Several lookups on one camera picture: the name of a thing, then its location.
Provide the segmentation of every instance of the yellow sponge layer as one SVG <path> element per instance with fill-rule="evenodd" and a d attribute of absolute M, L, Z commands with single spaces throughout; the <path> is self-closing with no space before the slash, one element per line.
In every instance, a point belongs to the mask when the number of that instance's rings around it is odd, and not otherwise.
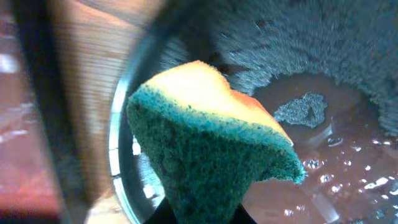
<path fill-rule="evenodd" d="M 216 68 L 201 61 L 186 63 L 162 72 L 146 82 L 173 99 L 182 110 L 191 108 L 205 113 L 256 123 L 288 137 L 279 123 L 256 99 L 232 90 Z"/>

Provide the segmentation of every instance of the green scouring pad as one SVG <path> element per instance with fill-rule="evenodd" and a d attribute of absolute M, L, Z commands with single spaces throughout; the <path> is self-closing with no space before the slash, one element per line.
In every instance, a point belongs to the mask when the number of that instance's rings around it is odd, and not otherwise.
<path fill-rule="evenodd" d="M 154 76 L 127 114 L 179 223 L 228 223 L 253 182 L 305 177 L 273 117 L 205 63 Z"/>

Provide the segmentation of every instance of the green sponge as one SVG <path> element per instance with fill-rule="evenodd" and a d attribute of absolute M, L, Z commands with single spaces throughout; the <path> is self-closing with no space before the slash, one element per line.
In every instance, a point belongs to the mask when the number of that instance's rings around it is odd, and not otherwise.
<path fill-rule="evenodd" d="M 141 85 L 128 99 L 127 115 L 179 223 L 228 223 L 253 182 L 303 181 L 300 160 L 280 131 L 199 110 L 195 99 L 177 99 L 161 84 L 173 82 L 158 81 Z"/>

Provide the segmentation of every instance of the folded sponge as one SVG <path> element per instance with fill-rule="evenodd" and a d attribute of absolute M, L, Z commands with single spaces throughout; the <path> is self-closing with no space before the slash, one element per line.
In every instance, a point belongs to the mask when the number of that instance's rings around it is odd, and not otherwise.
<path fill-rule="evenodd" d="M 253 182 L 305 176 L 278 122 L 205 63 L 154 76 L 127 115 L 179 223 L 228 223 Z"/>

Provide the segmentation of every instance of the wooden surface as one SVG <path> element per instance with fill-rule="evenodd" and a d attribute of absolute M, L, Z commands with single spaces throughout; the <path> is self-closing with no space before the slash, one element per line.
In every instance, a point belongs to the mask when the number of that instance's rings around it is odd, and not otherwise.
<path fill-rule="evenodd" d="M 108 124 L 113 93 L 128 53 L 142 37 L 162 2 L 63 0 L 53 1 L 51 5 L 89 197 L 100 207 L 100 212 L 93 212 L 97 219 L 120 211 L 112 191 L 108 164 Z"/>

